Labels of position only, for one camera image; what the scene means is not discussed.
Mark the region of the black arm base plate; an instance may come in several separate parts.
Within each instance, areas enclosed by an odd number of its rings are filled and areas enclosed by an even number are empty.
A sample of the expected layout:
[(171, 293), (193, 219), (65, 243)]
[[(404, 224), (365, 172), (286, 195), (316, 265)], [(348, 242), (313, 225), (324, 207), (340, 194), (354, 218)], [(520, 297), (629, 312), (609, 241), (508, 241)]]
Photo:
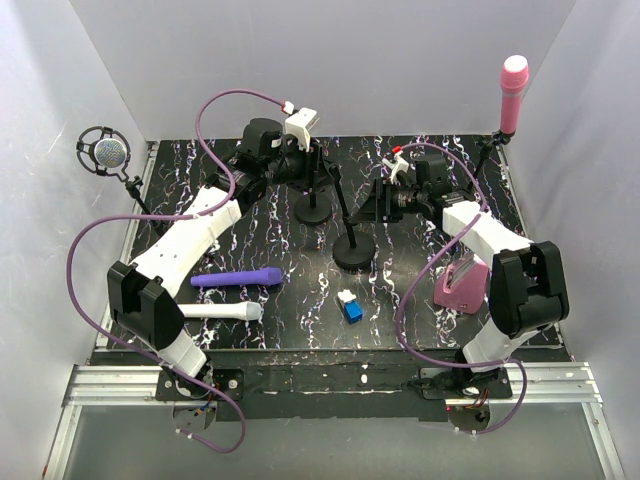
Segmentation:
[(248, 420), (416, 418), (447, 420), (445, 403), (471, 404), (513, 395), (504, 369), (482, 386), (456, 384), (446, 369), (415, 364), (333, 362), (325, 364), (236, 365), (204, 368), (197, 379), (242, 409)]

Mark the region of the white handheld microphone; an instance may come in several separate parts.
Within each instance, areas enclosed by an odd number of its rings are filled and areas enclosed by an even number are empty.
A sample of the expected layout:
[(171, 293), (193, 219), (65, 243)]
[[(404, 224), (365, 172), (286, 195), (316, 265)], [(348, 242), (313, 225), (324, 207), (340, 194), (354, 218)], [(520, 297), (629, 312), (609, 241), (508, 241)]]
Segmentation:
[(263, 315), (263, 307), (259, 303), (251, 301), (225, 304), (179, 304), (178, 307), (186, 318), (256, 321)]

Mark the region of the black round-base mic stand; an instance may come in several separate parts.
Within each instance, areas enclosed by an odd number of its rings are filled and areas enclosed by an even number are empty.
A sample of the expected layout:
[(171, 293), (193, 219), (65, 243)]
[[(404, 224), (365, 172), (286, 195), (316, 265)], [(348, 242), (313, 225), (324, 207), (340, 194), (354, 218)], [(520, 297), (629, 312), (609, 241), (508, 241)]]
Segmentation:
[(309, 168), (307, 194), (299, 198), (294, 205), (295, 219), (306, 226), (316, 227), (328, 221), (332, 214), (329, 200), (317, 193), (316, 180), (322, 154), (318, 146), (312, 146), (308, 153)]

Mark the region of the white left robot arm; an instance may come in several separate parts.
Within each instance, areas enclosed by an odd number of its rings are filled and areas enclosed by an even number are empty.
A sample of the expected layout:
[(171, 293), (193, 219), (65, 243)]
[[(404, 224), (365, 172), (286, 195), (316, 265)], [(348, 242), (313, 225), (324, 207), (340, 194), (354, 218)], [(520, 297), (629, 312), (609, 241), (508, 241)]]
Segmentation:
[(174, 298), (195, 263), (268, 187), (286, 185), (307, 193), (329, 183), (318, 143), (310, 135), (317, 121), (317, 112), (310, 108), (283, 122), (251, 120), (240, 144), (222, 158), (227, 169), (207, 178), (185, 219), (131, 263), (117, 261), (107, 273), (113, 321), (182, 371), (178, 387), (190, 399), (205, 398), (213, 377), (203, 369), (207, 357), (185, 330), (185, 317)]

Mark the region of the purple handheld microphone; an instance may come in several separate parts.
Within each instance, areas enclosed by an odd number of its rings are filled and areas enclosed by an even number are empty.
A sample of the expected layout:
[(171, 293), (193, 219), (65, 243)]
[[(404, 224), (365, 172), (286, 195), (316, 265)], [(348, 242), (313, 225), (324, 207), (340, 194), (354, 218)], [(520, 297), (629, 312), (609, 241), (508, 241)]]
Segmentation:
[(282, 278), (283, 273), (280, 268), (265, 267), (259, 270), (196, 275), (190, 279), (190, 285), (198, 288), (243, 285), (274, 286), (280, 284)]

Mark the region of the black stand with purple mic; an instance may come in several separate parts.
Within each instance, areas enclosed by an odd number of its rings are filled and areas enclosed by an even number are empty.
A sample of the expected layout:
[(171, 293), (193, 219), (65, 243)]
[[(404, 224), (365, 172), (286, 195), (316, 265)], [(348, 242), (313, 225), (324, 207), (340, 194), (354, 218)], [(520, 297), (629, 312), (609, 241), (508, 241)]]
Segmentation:
[(332, 247), (332, 255), (335, 263), (348, 271), (366, 270), (376, 253), (376, 245), (373, 238), (361, 231), (355, 231), (351, 223), (346, 200), (341, 187), (341, 174), (339, 167), (332, 164), (329, 174), (333, 179), (335, 193), (341, 209), (341, 216), (345, 233), (340, 235)]

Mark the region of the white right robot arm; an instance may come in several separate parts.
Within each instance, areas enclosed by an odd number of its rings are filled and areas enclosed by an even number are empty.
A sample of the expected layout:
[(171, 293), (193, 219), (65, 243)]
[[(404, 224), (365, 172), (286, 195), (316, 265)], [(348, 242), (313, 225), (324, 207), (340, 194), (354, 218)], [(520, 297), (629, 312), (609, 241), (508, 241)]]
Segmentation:
[(413, 163), (397, 147), (385, 164), (387, 178), (375, 181), (355, 215), (358, 223), (397, 223), (419, 214), (450, 238), (462, 243), (490, 271), (490, 318), (457, 354), (454, 389), (475, 397), (489, 384), (487, 371), (502, 366), (511, 354), (540, 331), (565, 319), (570, 311), (559, 248), (535, 243), (494, 218), (481, 191), (456, 190), (449, 181), (451, 153), (439, 149)]

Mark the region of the pink handheld microphone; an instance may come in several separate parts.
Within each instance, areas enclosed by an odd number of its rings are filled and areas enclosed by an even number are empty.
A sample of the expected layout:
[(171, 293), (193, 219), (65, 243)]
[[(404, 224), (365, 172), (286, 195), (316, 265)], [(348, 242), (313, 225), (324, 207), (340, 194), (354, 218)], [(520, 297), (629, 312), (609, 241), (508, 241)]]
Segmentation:
[(499, 129), (505, 135), (513, 135), (517, 129), (522, 95), (528, 82), (528, 60), (522, 55), (509, 56), (500, 73), (502, 104)]

